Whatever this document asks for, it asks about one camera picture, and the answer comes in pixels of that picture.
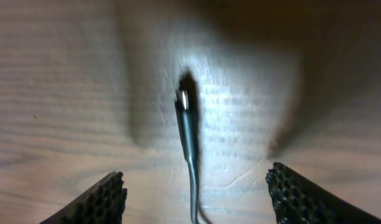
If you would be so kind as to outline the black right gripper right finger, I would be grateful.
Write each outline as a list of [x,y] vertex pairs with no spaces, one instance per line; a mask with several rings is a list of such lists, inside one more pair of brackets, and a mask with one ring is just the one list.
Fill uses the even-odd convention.
[[277,224],[381,224],[288,166],[274,162],[266,175]]

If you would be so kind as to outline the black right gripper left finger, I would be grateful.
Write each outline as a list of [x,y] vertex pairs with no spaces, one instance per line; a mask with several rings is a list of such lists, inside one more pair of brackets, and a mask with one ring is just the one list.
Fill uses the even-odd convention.
[[122,172],[111,172],[40,224],[121,224],[127,189]]

